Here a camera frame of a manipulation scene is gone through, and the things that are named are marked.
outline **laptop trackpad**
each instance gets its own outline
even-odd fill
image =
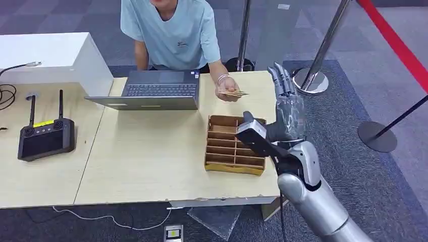
[[[184,72],[161,72],[159,83],[161,84],[179,84],[184,82]]]

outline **wooden tabletop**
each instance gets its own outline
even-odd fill
[[[278,196],[270,160],[261,176],[204,169],[209,115],[242,116],[249,110],[268,123],[275,120],[269,73],[231,75],[250,94],[235,103],[217,99],[210,76],[203,74],[199,110],[105,108],[75,204]],[[110,96],[120,96],[125,82],[126,78],[115,79]]]
[[[0,208],[73,204],[98,128],[102,107],[83,99],[76,83],[16,85],[16,101],[0,111]],[[64,117],[76,123],[76,150],[32,162],[17,159],[19,134],[30,120],[28,93],[37,93],[35,123],[58,118],[59,90]]]

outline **stanchion base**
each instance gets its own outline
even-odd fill
[[[301,89],[303,82],[306,79],[306,76],[310,68],[302,68],[296,72],[293,76],[293,83],[296,86],[297,90],[300,93],[306,95],[318,95],[322,92],[325,92],[329,87],[329,80],[322,72],[318,72],[315,76],[313,82],[308,86],[306,90]]]
[[[228,60],[225,64],[226,69],[228,72],[237,72],[236,65],[238,64],[238,58],[234,57],[230,60]],[[244,59],[244,67],[243,71],[245,72],[253,72],[254,71],[254,63],[250,61],[249,59]]]
[[[360,140],[372,150],[388,153],[397,148],[397,137],[395,137],[391,130],[388,130],[379,138],[375,139],[375,135],[383,128],[385,128],[385,126],[377,122],[363,122],[358,127],[358,136]]]

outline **light blue t-shirt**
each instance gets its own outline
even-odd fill
[[[149,0],[122,0],[121,29],[145,43],[157,69],[198,69],[220,60],[214,13],[205,0],[178,0],[168,21]]]

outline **laptop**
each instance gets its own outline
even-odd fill
[[[131,71],[120,97],[85,97],[117,110],[196,110],[199,70]]]

